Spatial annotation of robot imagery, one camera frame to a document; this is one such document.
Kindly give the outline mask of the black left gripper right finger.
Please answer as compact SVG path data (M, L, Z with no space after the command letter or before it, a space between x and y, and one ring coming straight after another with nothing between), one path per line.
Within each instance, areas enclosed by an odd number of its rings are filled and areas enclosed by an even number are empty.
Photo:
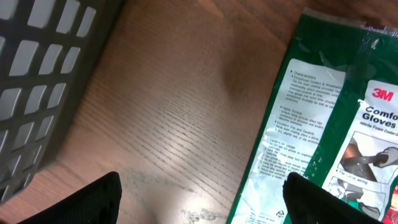
M283 184L283 198L293 224L380 224L295 172Z

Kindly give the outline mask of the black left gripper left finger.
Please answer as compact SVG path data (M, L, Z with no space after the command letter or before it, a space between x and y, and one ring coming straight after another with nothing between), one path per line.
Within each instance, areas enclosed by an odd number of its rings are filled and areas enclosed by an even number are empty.
M122 192L112 171L20 224L116 224Z

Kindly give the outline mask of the green white package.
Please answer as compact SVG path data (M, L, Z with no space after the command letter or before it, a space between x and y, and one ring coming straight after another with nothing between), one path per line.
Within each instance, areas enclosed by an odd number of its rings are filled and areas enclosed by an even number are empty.
M303 11L228 223L291 223L295 172L383 223L397 186L397 29Z

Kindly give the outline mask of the red stick sachet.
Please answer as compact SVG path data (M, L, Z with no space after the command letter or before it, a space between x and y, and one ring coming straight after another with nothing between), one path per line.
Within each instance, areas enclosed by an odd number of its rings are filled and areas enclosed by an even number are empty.
M384 224L398 224L398 190L395 186L392 192L391 206L386 212L382 222Z

